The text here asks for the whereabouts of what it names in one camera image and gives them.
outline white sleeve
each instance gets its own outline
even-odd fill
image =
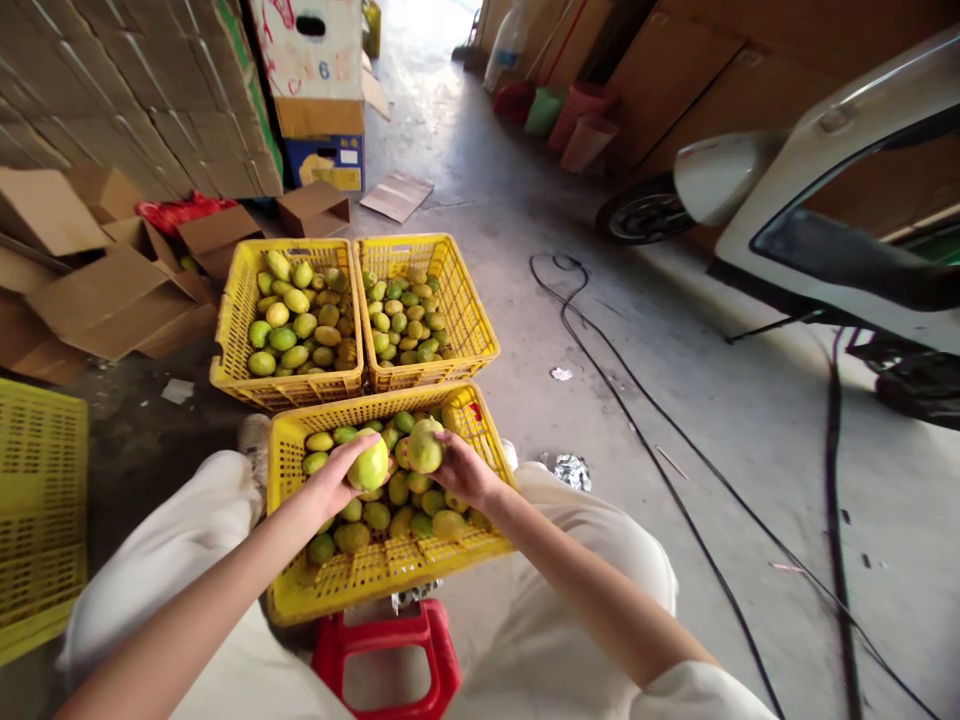
[[[631,720],[776,720],[756,696],[715,665],[684,662],[640,693]]]

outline blue box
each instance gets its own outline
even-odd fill
[[[297,187],[323,180],[342,192],[364,189],[363,135],[283,138],[283,144]]]

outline white pants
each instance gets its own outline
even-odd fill
[[[567,487],[539,463],[522,466],[516,479],[524,497],[551,521],[675,612],[676,578],[666,553],[650,534],[616,508]],[[208,458],[190,482],[127,538],[77,600],[58,660],[68,689],[72,691],[121,640],[236,547],[261,510],[262,500],[243,455],[223,451]],[[454,577],[448,582],[460,581],[468,580]],[[665,695],[676,696],[678,682],[680,691],[691,691],[687,679],[668,677],[676,670],[655,683],[663,684],[664,692],[652,692],[651,686],[638,698],[636,686],[524,560],[509,616],[490,651],[465,678],[447,715],[659,718],[674,716],[672,708],[684,717],[699,716],[691,714],[693,707],[679,709],[672,701],[669,708],[656,704],[667,700]],[[717,672],[724,676],[721,685],[729,680],[739,686]],[[703,678],[697,683],[692,690],[702,695]],[[702,702],[695,705],[706,709]],[[714,704],[703,717],[722,717],[718,710]],[[230,633],[175,716],[351,717],[312,670],[274,639],[257,603]]]

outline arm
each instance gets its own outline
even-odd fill
[[[638,687],[687,660],[719,665],[653,598],[547,520],[461,438],[436,436],[447,455],[434,479],[490,518]]]
[[[120,645],[58,717],[169,717],[290,558],[359,494],[344,476],[378,440],[368,435],[334,450],[299,492]]]

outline hand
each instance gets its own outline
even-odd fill
[[[347,480],[347,470],[364,450],[369,450],[380,442],[380,435],[363,435],[341,445],[330,453],[326,464],[317,470],[304,483],[304,490],[315,493],[318,509],[322,514],[321,523],[326,522],[343,510],[347,503],[363,494]],[[384,476],[383,482],[390,477]]]
[[[491,500],[509,487],[483,458],[456,433],[449,430],[433,436],[446,445],[443,464],[429,476],[458,498],[486,513]]]

